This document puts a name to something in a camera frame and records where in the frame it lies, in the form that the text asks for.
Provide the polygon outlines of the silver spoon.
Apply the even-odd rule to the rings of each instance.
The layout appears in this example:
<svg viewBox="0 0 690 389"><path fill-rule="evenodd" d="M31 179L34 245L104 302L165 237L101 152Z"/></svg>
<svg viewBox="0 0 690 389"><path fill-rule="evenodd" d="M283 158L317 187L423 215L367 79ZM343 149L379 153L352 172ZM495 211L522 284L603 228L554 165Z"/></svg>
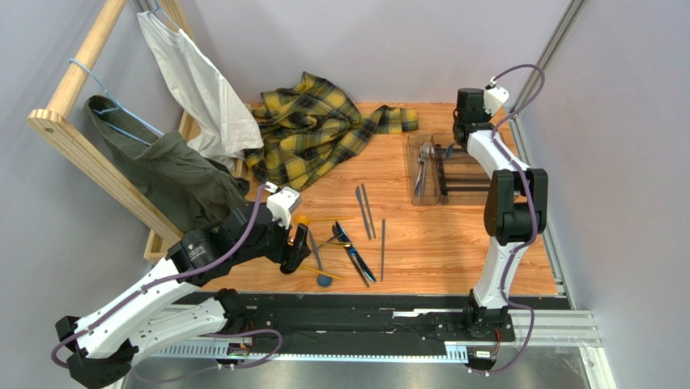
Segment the silver spoon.
<svg viewBox="0 0 690 389"><path fill-rule="evenodd" d="M425 192L425 182L427 173L427 163L432 159L433 145L430 141L425 141L420 147L419 155L419 178L417 185L417 195L422 196Z"/></svg>

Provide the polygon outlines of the blue metal knife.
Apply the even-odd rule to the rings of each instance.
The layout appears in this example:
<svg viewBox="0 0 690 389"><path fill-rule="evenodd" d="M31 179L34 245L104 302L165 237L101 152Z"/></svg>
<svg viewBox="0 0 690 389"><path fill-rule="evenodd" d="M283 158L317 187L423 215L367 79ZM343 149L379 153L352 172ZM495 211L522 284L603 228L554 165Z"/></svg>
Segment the blue metal knife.
<svg viewBox="0 0 690 389"><path fill-rule="evenodd" d="M350 258L351 262L353 263L353 266L355 267L357 273L359 274L360 278L363 280L365 285L368 287L370 283L376 283L377 279L374 276L373 272L370 270L366 262L363 260L359 251L356 249L351 239L347 235L346 231L338 221L334 222L332 231L336 239L340 243L343 243L343 247L348 257Z"/></svg>

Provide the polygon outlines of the grey plastic knife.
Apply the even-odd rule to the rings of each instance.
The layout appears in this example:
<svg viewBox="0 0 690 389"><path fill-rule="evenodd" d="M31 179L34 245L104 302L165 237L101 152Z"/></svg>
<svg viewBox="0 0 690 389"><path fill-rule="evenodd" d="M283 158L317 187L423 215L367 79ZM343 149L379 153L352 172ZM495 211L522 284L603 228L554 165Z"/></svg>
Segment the grey plastic knife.
<svg viewBox="0 0 690 389"><path fill-rule="evenodd" d="M381 220L381 252L380 252L380 282L383 282L385 276L385 236L386 236L386 219Z"/></svg>

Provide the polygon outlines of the blue-grey plastic spoon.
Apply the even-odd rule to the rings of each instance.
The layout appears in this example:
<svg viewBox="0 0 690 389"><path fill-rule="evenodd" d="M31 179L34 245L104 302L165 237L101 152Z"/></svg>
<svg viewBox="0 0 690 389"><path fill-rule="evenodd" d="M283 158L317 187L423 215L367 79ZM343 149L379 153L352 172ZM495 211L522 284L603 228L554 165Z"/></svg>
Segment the blue-grey plastic spoon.
<svg viewBox="0 0 690 389"><path fill-rule="evenodd" d="M315 241L311 231L308 231L308 236L309 236L309 241L310 241L310 244L312 247L313 255L314 255L316 262L317 262L317 269L319 271L322 271L323 270L322 261L320 259L320 255L318 253L316 241ZM333 283L333 279L330 276L326 276L326 275L321 274L321 273L317 274L317 284L319 286L321 286L323 288L328 288L332 285L332 283Z"/></svg>

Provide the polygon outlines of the silver fork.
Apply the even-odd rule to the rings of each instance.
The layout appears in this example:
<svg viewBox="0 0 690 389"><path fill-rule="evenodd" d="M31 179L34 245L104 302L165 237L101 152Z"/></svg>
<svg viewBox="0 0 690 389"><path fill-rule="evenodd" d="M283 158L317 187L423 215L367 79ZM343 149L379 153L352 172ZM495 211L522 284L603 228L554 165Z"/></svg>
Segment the silver fork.
<svg viewBox="0 0 690 389"><path fill-rule="evenodd" d="M413 189L414 196L421 196L424 192L424 181L426 174L426 163L428 161L428 143L423 142L420 146L420 152L418 155L418 173L415 180L415 185Z"/></svg>

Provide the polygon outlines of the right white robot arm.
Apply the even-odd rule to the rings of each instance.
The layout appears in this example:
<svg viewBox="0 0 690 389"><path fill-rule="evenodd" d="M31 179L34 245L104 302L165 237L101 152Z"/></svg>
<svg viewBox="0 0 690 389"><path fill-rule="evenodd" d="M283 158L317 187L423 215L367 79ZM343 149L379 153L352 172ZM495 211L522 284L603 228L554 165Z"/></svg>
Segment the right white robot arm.
<svg viewBox="0 0 690 389"><path fill-rule="evenodd" d="M458 89L454 141L490 178L484 207L487 258L463 308L463 330L481 336L508 322L509 291L522 256L546 227L548 175L519 160L490 121L507 101L502 86Z"/></svg>

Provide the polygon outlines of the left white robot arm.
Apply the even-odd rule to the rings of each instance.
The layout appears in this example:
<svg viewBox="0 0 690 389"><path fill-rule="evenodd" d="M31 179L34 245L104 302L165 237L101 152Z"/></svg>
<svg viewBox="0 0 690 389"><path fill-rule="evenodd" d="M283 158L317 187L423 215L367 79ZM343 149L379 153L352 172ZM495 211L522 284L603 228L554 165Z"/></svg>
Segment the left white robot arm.
<svg viewBox="0 0 690 389"><path fill-rule="evenodd" d="M66 316L55 325L59 348L71 352L53 362L87 388L103 388L126 376L143 359L196 336L252 336L248 310L234 289L221 289L185 310L163 311L233 267L265 257L284 274L294 272L310 250L308 227L288 237L299 199L274 194L247 203L224 221L186 233L139 282L93 314Z"/></svg>

